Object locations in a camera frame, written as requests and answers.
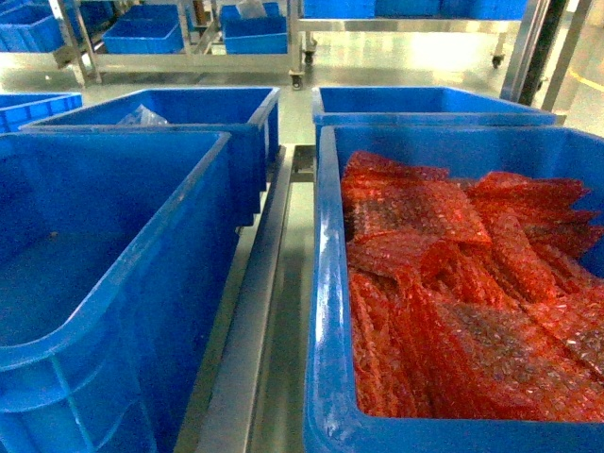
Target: blue plastic crate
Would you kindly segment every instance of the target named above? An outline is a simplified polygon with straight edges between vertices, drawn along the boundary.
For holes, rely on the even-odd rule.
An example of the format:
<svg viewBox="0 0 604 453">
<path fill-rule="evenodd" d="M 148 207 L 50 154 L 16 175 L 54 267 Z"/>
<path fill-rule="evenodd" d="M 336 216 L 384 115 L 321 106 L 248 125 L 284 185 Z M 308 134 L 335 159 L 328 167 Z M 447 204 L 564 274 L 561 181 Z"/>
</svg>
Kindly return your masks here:
<svg viewBox="0 0 604 453">
<path fill-rule="evenodd" d="M 119 20 L 103 35 L 109 54 L 175 54 L 184 47 L 178 21 Z"/>
<path fill-rule="evenodd" d="M 441 0 L 376 0 L 376 16 L 436 16 Z"/>
<path fill-rule="evenodd" d="M 268 17 L 279 17 L 282 15 L 278 2 L 267 2 L 263 3 L 263 5 Z M 241 19 L 242 16 L 235 5 L 224 5 L 220 9 L 220 22 L 222 24 L 229 21 L 241 21 Z"/>
<path fill-rule="evenodd" d="M 17 132 L 20 126 L 82 107 L 78 92 L 0 94 L 0 133 Z"/>
<path fill-rule="evenodd" d="M 0 138 L 0 451 L 173 451 L 237 245 L 234 150 Z"/>
<path fill-rule="evenodd" d="M 550 126 L 556 116 L 443 87 L 315 88 L 312 116 L 322 126 Z"/>
<path fill-rule="evenodd" d="M 604 425 L 371 417 L 357 406 L 340 177 L 366 150 L 453 177 L 490 171 L 572 177 L 593 190 L 577 209 L 604 207 L 604 140 L 559 127 L 325 127 L 315 204 L 304 438 L 308 453 L 582 453 L 601 451 Z M 600 215 L 596 224 L 604 224 Z M 582 260 L 604 277 L 604 242 Z"/>
<path fill-rule="evenodd" d="M 178 22 L 178 8 L 176 5 L 134 5 L 120 18 L 120 21 L 141 19 Z"/>
<path fill-rule="evenodd" d="M 227 5 L 220 11 L 226 52 L 240 54 L 287 54 L 287 19 L 279 4 L 264 4 L 268 17 L 242 19 L 237 7 Z"/>
<path fill-rule="evenodd" d="M 446 18 L 491 21 L 520 20 L 528 0 L 443 0 L 441 13 Z"/>
<path fill-rule="evenodd" d="M 307 19 L 373 19 L 376 0 L 304 0 Z"/>
<path fill-rule="evenodd" d="M 0 52 L 53 52 L 62 46 L 49 7 L 24 5 L 0 14 Z"/>
<path fill-rule="evenodd" d="M 278 152 L 279 89 L 271 88 L 191 88 L 146 90 L 127 94 L 92 107 L 28 125 L 38 130 L 131 131 L 131 130 L 211 130 L 233 134 L 235 147 L 241 153 L 247 173 L 241 194 L 242 225 L 253 222 L 260 211 L 260 197 L 245 189 L 252 185 L 266 188 L 266 162 Z M 166 126 L 117 126 L 139 105 L 164 117 Z"/>
<path fill-rule="evenodd" d="M 0 3 L 0 13 L 20 7 L 25 3 L 24 0 L 8 0 Z"/>
<path fill-rule="evenodd" d="M 84 24 L 89 31 L 97 31 L 99 27 L 110 20 L 113 15 L 113 6 L 111 2 L 83 2 L 79 10 L 84 19 Z"/>
</svg>

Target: floor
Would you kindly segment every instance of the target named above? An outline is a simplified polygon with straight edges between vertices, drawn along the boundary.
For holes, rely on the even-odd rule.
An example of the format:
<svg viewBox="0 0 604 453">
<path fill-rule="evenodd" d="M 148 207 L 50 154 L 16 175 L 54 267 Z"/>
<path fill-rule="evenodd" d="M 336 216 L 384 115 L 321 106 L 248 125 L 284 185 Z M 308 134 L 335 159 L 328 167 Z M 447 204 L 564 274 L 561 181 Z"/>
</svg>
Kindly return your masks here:
<svg viewBox="0 0 604 453">
<path fill-rule="evenodd" d="M 446 85 L 473 92 L 498 95 L 507 62 L 495 70 L 491 56 L 497 36 L 406 34 L 317 34 L 315 62 L 309 68 L 306 89 L 294 92 L 287 75 L 108 75 L 104 85 L 83 92 L 86 105 L 112 97 L 163 86 L 276 85 L 280 99 L 280 141 L 314 143 L 310 114 L 310 90 L 317 85 Z M 512 51 L 513 36 L 506 46 Z M 589 77 L 595 85 L 583 85 L 568 125 L 604 136 L 604 42 L 596 49 Z M 78 91 L 73 76 L 1 73 L 0 92 Z M 278 298 L 276 344 L 269 374 L 269 404 L 263 417 L 260 448 L 263 452 L 302 452 L 302 379 L 313 252 L 313 187 L 296 183 L 290 207 L 287 236 L 282 249 L 288 285 Z M 226 314 L 232 306 L 225 308 Z M 195 450 L 199 408 L 192 403 L 186 433 L 177 450 Z"/>
</svg>

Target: stack of red bags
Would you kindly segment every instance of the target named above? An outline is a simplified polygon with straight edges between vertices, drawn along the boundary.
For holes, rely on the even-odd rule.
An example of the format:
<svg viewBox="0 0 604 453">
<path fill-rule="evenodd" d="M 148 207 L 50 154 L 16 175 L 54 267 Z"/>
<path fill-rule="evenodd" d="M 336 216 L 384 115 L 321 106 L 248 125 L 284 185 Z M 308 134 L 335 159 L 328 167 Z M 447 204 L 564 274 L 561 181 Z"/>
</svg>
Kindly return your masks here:
<svg viewBox="0 0 604 453">
<path fill-rule="evenodd" d="M 604 280 L 577 262 L 604 228 L 571 209 L 579 181 L 358 152 L 342 192 L 362 411 L 604 421 Z"/>
</svg>

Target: stainless steel rack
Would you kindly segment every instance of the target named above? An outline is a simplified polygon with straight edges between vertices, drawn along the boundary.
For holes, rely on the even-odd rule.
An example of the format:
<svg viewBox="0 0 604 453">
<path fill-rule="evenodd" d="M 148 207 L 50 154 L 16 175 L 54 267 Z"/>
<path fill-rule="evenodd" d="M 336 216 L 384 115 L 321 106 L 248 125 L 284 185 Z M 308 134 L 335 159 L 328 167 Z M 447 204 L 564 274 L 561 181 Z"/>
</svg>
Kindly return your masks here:
<svg viewBox="0 0 604 453">
<path fill-rule="evenodd" d="M 330 20 L 304 19 L 302 0 L 287 1 L 288 21 L 288 53 L 287 55 L 214 55 L 212 47 L 220 39 L 220 23 L 217 14 L 216 0 L 211 0 L 211 8 L 207 14 L 207 24 L 192 33 L 187 22 L 187 2 L 191 0 L 154 0 L 154 4 L 176 4 L 181 24 L 184 49 L 172 55 L 112 55 L 105 51 L 100 36 L 91 36 L 84 26 L 79 10 L 79 2 L 74 5 L 75 16 L 81 29 L 81 43 L 76 40 L 72 26 L 67 20 L 64 0 L 49 0 L 53 14 L 59 21 L 59 26 L 66 45 L 51 54 L 0 54 L 0 68 L 29 69 L 50 71 L 62 69 L 70 65 L 75 78 L 82 86 L 91 79 L 102 81 L 106 73 L 288 73 L 292 77 L 295 90 L 303 86 L 305 63 L 312 64 L 312 56 L 316 50 L 315 32 L 381 32 L 381 33 L 490 33 L 499 34 L 499 44 L 494 51 L 493 65 L 498 67 L 503 59 L 503 42 L 506 33 L 518 33 L 516 51 L 521 57 L 524 51 L 530 50 L 528 45 L 533 33 L 540 24 L 539 13 L 549 0 L 531 0 L 531 5 L 541 5 L 539 8 L 529 8 L 522 26 L 520 22 L 509 21 L 475 21 L 447 19 L 366 19 L 366 20 Z M 516 79 L 518 69 L 511 66 Z"/>
<path fill-rule="evenodd" d="M 309 302 L 303 300 L 284 305 L 281 296 L 284 285 L 288 284 L 283 249 L 293 186 L 314 181 L 314 156 L 312 145 L 281 146 L 260 220 L 255 226 L 244 228 L 250 230 L 247 231 L 250 235 L 242 237 L 238 246 L 238 256 L 241 252 L 243 260 L 235 261 L 226 284 L 219 311 L 226 307 L 229 322 L 224 326 L 215 324 L 210 335 L 209 348 L 221 351 L 216 354 L 218 360 L 210 361 L 219 361 L 219 365 L 202 366 L 198 375 L 198 381 L 213 385 L 206 394 L 196 395 L 196 401 L 190 405 L 176 452 L 192 451 L 192 446 L 195 453 L 303 449 L 301 421 L 294 429 L 297 435 L 292 450 L 264 449 L 260 431 L 270 400 L 267 384 L 270 361 L 276 350 L 284 347 L 277 343 L 278 331 L 282 334 L 287 329 L 294 344 L 289 349 L 289 362 L 301 361 L 300 357 L 305 355 L 302 348 L 307 337 L 306 324 L 298 327 L 277 324 L 279 313 L 284 310 L 303 316 L 300 313 L 309 309 Z M 297 388 L 290 389 L 298 398 L 303 394 L 302 384 L 300 379 Z"/>
</svg>

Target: plastic bag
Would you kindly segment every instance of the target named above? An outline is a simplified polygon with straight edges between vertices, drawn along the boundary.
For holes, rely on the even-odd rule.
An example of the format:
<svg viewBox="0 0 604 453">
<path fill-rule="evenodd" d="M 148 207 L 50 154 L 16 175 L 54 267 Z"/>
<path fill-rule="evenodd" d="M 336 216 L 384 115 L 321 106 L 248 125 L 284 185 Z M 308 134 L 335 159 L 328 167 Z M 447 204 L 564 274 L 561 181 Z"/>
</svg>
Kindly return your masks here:
<svg viewBox="0 0 604 453">
<path fill-rule="evenodd" d="M 237 4 L 237 10 L 242 19 L 266 17 L 266 9 L 260 0 L 243 0 Z"/>
<path fill-rule="evenodd" d="M 167 125 L 168 120 L 163 116 L 157 115 L 153 110 L 140 104 L 136 110 L 126 115 L 118 125 L 140 125 L 140 126 L 163 126 Z"/>
</svg>

